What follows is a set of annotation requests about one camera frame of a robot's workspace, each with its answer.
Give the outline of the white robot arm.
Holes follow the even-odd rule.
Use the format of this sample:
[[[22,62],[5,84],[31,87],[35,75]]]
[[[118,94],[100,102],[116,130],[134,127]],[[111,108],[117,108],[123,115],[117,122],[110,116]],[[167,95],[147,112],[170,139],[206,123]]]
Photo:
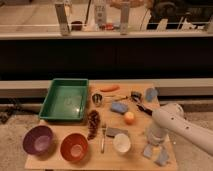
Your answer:
[[[149,144],[163,144],[167,132],[171,131],[213,156],[213,131],[187,121],[179,104],[168,103],[160,106],[152,111],[151,118],[152,122],[146,129]]]

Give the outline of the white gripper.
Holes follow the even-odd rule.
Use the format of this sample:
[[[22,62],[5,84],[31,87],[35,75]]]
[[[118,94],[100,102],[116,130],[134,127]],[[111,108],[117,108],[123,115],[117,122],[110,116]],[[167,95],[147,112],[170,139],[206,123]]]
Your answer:
[[[159,146],[164,143],[167,136],[167,131],[164,128],[160,127],[157,123],[152,122],[146,128],[145,135],[146,135],[147,141],[150,144],[149,143],[146,144],[143,150],[143,156],[150,159],[153,155],[153,146]],[[169,160],[169,155],[167,153],[167,150],[165,147],[162,147],[155,163],[159,166],[165,166],[168,160]]]

